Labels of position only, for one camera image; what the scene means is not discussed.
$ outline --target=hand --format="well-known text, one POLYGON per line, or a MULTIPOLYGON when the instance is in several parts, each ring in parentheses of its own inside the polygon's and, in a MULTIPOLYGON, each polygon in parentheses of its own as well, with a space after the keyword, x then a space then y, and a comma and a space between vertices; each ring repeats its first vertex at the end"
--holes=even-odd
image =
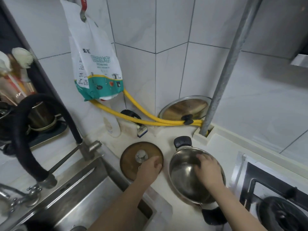
POLYGON ((195 165, 195 173, 199 181, 206 187, 207 190, 215 190, 217 187, 225 186, 221 175, 221 168, 216 159, 212 159, 209 155, 197 155, 201 162, 199 168, 195 165))
POLYGON ((161 167, 159 156, 151 157, 141 164, 135 182, 147 189, 156 180, 161 167))

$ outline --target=yellow corrugated gas pipe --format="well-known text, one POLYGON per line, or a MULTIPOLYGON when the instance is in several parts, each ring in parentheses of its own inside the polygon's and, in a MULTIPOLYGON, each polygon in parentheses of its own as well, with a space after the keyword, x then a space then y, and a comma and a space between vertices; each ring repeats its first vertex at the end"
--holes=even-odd
MULTIPOLYGON (((123 93, 141 112, 143 112, 146 116, 148 116, 149 118, 151 118, 155 121, 155 122, 150 122, 150 121, 146 121, 146 120, 138 120, 138 123, 145 124, 145 125, 153 125, 153 126, 181 126, 181 125, 184 125, 184 121, 164 120, 164 119, 161 119, 161 118, 158 118, 158 117, 152 115, 151 113, 146 111, 140 104, 138 104, 138 102, 135 101, 135 99, 127 92, 126 89, 124 89, 123 93)), ((124 115, 122 113, 116 112, 116 111, 110 109, 109 107, 99 103, 96 100, 90 100, 90 102, 92 104, 94 104, 96 107, 103 109, 104 111, 109 112, 109 113, 113 114, 114 116, 123 118, 123 119, 128 120, 128 121, 136 122, 136 118, 133 118, 133 117, 124 115)), ((194 120, 194 122, 191 125, 201 127, 202 122, 203 122, 202 120, 194 120)))

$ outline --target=white and green plastic bag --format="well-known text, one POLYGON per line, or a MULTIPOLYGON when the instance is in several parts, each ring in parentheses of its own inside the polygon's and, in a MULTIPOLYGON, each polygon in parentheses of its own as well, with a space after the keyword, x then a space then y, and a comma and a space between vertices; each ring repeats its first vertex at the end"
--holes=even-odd
POLYGON ((87 16, 80 19, 81 7, 61 0, 71 32, 70 46, 75 85, 85 100, 109 100, 123 91, 119 61, 106 32, 87 16))

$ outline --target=forearm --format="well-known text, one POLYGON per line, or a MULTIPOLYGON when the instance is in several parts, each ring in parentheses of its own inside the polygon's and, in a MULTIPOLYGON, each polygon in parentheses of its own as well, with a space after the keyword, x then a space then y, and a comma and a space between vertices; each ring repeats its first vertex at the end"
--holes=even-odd
POLYGON ((215 198, 233 231, 266 231, 225 186, 209 190, 215 198))
POLYGON ((88 231, 122 231, 134 220, 137 207, 147 188, 133 182, 91 225, 88 231))

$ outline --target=sink basin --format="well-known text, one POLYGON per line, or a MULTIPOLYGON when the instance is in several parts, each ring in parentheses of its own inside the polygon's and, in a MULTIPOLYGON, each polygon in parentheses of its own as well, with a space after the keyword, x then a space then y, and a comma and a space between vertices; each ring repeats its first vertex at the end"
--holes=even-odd
MULTIPOLYGON (((60 186, 56 189, 44 189, 40 202, 34 207, 21 207, 16 214, 12 213, 0 225, 0 230, 10 230, 19 224, 25 224, 29 231, 81 231, 89 228, 130 184, 120 171, 119 159, 106 146, 101 154, 104 155, 98 154, 81 170, 75 166, 79 172, 68 180, 61 180, 64 183, 59 181, 60 186)), ((72 171, 64 172, 66 178, 72 171)), ((132 230, 163 230, 171 216, 171 205, 149 188, 139 203, 132 230)))

